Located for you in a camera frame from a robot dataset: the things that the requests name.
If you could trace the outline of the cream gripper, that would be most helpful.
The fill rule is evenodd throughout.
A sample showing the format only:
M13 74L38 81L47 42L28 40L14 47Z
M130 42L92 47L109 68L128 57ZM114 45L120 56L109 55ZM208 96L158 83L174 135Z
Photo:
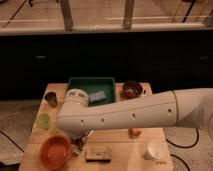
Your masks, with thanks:
M77 139L72 139L71 143L74 144L79 150L82 150L88 138L93 134L93 130L86 131Z

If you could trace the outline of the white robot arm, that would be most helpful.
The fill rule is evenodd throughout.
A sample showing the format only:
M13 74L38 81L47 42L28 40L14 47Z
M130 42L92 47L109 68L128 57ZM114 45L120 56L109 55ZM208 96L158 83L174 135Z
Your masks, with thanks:
M92 130L185 127L205 131L213 140L213 88L156 93L119 102L88 106L88 93L66 92L56 125L74 142Z

